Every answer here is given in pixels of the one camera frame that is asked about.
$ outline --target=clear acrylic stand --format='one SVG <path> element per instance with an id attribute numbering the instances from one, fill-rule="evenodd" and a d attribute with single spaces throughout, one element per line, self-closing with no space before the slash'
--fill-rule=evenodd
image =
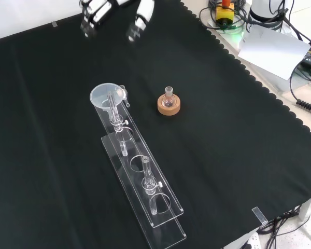
<path id="1" fill-rule="evenodd" d="M 152 249 L 166 249 L 187 236 L 177 217 L 183 208 L 126 109 L 128 93 L 112 83 L 95 87 L 90 100 L 108 135 L 103 145 Z"/>

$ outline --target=scalloped edge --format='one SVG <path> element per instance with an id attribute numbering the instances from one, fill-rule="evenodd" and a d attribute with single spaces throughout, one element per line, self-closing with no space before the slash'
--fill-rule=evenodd
<path id="1" fill-rule="evenodd" d="M 182 8 L 188 12 L 190 15 L 192 15 L 196 20 L 198 20 L 198 22 L 200 23 L 201 20 L 197 17 L 196 14 L 194 14 L 191 10 L 189 10 L 189 8 L 181 1 L 181 0 L 176 0 L 176 1 L 179 1 L 180 5 L 182 6 Z M 262 91 L 267 91 L 268 92 L 268 95 L 272 98 L 272 99 L 275 99 L 276 102 L 278 102 L 280 104 L 280 108 L 284 109 L 285 112 L 287 112 L 288 114 L 290 114 L 291 118 L 293 118 L 293 120 L 296 122 L 296 123 L 299 123 L 300 126 L 302 126 L 303 130 L 305 132 L 308 133 L 308 136 L 311 137 L 311 130 L 308 126 L 304 125 L 303 123 L 303 120 L 298 118 L 296 113 L 294 113 L 293 111 L 290 110 L 290 107 L 287 106 L 287 105 L 284 105 L 283 101 L 278 99 L 278 97 L 274 94 L 274 93 L 270 93 L 270 90 L 269 88 L 263 86 L 263 83 L 260 82 L 260 81 L 257 81 L 256 78 L 251 75 L 250 71 L 246 69 L 246 65 L 244 65 L 239 59 L 237 59 L 235 57 L 235 55 L 229 53 L 229 50 L 225 49 L 224 48 L 224 44 L 221 43 L 221 40 L 219 40 L 214 34 L 212 34 L 211 30 L 202 26 L 202 28 L 204 28 L 207 32 L 209 32 L 209 35 L 212 39 L 215 39 L 217 41 L 217 43 L 221 46 L 221 48 L 229 55 L 229 57 L 231 57 L 231 59 L 234 59 L 235 62 L 238 62 L 240 67 L 243 68 L 243 70 L 248 74 L 249 77 L 253 78 L 253 80 L 258 84 L 258 86 L 261 88 Z"/>

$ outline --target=black tablecloth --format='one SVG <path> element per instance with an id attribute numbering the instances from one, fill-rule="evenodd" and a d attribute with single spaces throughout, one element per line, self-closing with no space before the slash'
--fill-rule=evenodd
<path id="1" fill-rule="evenodd" d="M 147 248 L 101 145 L 89 101 L 125 85 L 131 114 L 185 210 L 175 248 L 219 249 L 311 198 L 311 133 L 178 0 L 157 0 L 136 44 L 138 3 L 98 36 L 75 16 L 0 40 L 0 249 Z M 166 86 L 181 111 L 165 117 Z"/>

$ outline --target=yellow device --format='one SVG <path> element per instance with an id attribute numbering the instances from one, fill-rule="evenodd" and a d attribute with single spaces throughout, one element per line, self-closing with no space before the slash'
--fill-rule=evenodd
<path id="1" fill-rule="evenodd" d="M 234 4 L 228 4 L 228 1 L 222 1 L 222 6 L 234 9 Z M 221 6 L 216 8 L 216 23 L 220 26 L 230 25 L 234 21 L 234 11 L 231 9 L 223 9 Z"/>

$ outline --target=power strip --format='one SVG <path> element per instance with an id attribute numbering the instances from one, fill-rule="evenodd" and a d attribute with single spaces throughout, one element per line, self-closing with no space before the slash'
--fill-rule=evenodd
<path id="1" fill-rule="evenodd" d="M 251 245 L 251 249 L 262 249 L 261 245 L 260 245 L 260 240 L 259 240 L 259 236 L 258 233 L 255 232 L 251 238 L 248 240 L 248 244 Z"/>

